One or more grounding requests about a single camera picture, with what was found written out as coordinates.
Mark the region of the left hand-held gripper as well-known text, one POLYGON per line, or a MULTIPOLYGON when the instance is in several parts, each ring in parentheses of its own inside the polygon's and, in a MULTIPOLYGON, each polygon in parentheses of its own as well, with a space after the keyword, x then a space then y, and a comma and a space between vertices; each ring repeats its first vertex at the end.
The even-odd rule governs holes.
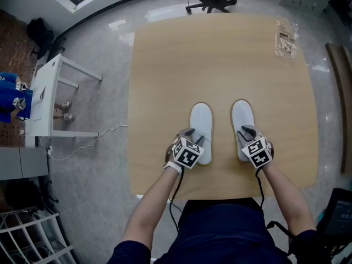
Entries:
POLYGON ((204 148, 204 136, 202 135, 196 142, 191 141, 190 136, 195 131, 194 128, 185 128, 178 133, 178 142, 172 148, 176 165, 192 169, 201 158, 204 148))

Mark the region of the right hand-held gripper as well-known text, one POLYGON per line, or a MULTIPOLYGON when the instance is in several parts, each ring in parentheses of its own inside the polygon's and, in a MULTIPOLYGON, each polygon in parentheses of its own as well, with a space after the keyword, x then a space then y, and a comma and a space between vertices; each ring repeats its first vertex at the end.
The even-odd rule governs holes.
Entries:
POLYGON ((263 136, 262 130, 254 125, 243 125, 242 129, 245 130, 252 138, 256 141, 248 145, 249 140, 243 135, 241 131, 237 131, 236 135, 238 141, 240 142, 242 153, 247 157, 247 159, 252 163, 255 169, 263 167, 266 162, 266 138, 263 136))

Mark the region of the white slipper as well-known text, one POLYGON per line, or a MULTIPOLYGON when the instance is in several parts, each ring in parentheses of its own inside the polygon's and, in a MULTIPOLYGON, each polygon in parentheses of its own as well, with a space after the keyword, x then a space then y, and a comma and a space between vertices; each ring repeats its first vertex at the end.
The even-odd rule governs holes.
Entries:
POLYGON ((197 163, 206 166, 212 162, 212 112, 207 104, 200 102, 193 106, 190 113, 190 127, 195 129, 192 134, 193 142, 202 136, 204 138, 202 144, 204 152, 197 163))
POLYGON ((250 138, 247 132, 242 129, 243 125, 255 125, 250 104, 246 100, 237 100, 232 106, 230 117, 236 138, 238 159, 242 162, 248 162, 247 157, 241 150, 243 146, 240 142, 240 136, 237 135, 237 131, 240 131, 246 139, 250 138))
POLYGON ((32 105, 34 106, 41 103, 44 99, 44 94, 45 94, 45 87, 34 89, 33 97, 32 97, 32 105))

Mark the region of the person's right forearm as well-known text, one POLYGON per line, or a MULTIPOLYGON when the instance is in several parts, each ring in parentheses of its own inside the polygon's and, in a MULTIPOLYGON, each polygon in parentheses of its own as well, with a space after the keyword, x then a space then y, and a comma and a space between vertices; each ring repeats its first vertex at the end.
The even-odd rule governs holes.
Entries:
POLYGON ((312 213, 301 192, 273 162, 263 167, 263 172, 274 192, 278 206, 293 235, 316 230, 312 213))

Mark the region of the person's right hand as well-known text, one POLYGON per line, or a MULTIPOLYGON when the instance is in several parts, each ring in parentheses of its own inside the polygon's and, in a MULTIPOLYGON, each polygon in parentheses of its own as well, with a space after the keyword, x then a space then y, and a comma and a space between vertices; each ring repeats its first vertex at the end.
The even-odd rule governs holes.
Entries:
POLYGON ((273 160, 274 148, 273 148, 273 144, 269 140, 265 140, 265 142, 266 142, 265 153, 266 153, 266 157, 267 157, 265 164, 267 164, 273 160))

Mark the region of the person's left hand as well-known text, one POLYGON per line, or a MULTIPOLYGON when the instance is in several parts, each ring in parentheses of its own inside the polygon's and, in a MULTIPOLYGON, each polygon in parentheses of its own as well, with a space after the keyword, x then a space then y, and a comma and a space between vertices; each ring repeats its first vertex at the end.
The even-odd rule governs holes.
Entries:
POLYGON ((165 168, 169 162, 175 164, 172 148, 174 147, 174 145, 177 144, 178 140, 179 140, 178 135, 176 135, 173 142, 166 149, 163 168, 165 168))

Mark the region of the wooden table with white legs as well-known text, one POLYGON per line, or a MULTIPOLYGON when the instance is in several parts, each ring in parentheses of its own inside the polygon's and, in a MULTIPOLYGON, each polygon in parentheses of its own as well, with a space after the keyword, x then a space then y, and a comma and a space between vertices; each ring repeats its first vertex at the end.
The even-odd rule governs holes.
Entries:
POLYGON ((213 13, 153 22, 135 33, 128 105, 128 171, 133 194, 162 173, 166 148, 189 126, 198 102, 213 117, 212 162, 185 172, 180 199, 270 194, 263 175, 237 158, 230 112, 250 104, 274 145, 274 163, 299 188, 315 183, 317 114, 303 53, 275 53, 276 17, 213 13))

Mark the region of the brown wooden planks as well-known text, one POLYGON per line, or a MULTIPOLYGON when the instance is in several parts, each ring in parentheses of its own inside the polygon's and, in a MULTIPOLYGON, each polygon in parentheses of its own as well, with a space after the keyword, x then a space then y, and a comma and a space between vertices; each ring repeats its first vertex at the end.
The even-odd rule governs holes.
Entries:
POLYGON ((352 175, 352 49, 325 45, 338 86, 342 110, 343 149, 341 172, 352 175))

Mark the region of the person's navy shirt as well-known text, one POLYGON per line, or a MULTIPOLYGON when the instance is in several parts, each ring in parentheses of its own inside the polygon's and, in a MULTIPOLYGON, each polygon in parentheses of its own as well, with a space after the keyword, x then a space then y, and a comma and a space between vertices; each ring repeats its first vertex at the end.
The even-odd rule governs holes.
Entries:
POLYGON ((316 231, 298 234, 284 252, 266 229, 263 210, 252 198, 189 200, 178 235, 154 264, 330 264, 316 250, 316 231))

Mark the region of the black tablet screen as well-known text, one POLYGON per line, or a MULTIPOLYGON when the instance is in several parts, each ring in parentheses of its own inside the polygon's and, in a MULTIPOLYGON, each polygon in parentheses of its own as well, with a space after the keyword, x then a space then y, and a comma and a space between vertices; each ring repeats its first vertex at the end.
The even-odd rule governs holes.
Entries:
POLYGON ((324 246, 352 242, 352 191, 334 188, 317 225, 318 242, 324 246))

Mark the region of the white paper sheet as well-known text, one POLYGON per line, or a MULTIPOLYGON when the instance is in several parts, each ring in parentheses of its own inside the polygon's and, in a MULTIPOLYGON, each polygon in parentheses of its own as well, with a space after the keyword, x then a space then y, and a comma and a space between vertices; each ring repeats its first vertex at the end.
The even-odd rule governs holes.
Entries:
POLYGON ((39 102, 34 104, 31 107, 31 119, 32 120, 39 120, 42 118, 42 113, 43 113, 43 102, 39 102))

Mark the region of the white desk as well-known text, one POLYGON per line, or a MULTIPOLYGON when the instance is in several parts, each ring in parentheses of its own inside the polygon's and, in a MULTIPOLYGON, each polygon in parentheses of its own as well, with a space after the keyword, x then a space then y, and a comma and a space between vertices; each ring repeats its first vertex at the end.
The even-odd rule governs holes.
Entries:
POLYGON ((45 95, 43 99, 43 113, 39 120, 30 119, 26 121, 26 132, 31 136, 38 137, 59 137, 59 138, 75 138, 75 137, 90 137, 96 138, 99 136, 98 132, 82 132, 82 131, 62 131, 55 130, 53 127, 54 121, 54 104, 57 92, 58 83, 65 84, 74 88, 79 88, 79 84, 60 77, 62 66, 68 66, 80 73, 83 73, 97 81, 102 80, 102 76, 86 69, 85 67, 73 62, 72 60, 58 54, 42 68, 40 68, 32 82, 31 89, 45 87, 45 95))

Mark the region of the grey folding table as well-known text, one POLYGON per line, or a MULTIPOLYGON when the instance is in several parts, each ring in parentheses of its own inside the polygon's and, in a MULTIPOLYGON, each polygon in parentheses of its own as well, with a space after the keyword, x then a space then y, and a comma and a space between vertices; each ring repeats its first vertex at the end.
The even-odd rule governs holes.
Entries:
POLYGON ((0 181, 46 176, 47 152, 40 147, 0 147, 0 181))

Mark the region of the black chair with backpack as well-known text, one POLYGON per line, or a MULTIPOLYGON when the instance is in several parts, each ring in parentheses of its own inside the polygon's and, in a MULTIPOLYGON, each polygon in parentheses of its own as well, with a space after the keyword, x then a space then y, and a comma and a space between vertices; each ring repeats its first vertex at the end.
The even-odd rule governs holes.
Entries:
POLYGON ((28 37, 36 43, 38 50, 32 50, 30 55, 35 54, 39 61, 48 52, 51 56, 54 52, 65 51, 65 48, 60 46, 61 42, 65 41, 66 38, 55 38, 54 32, 46 28, 42 18, 30 21, 27 28, 28 37))

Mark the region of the white shelf rack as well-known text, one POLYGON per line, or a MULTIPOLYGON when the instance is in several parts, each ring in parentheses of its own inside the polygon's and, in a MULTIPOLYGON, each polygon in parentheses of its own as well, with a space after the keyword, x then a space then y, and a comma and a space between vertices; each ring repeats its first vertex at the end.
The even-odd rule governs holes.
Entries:
POLYGON ((0 213, 0 264, 78 264, 59 216, 47 207, 0 213))

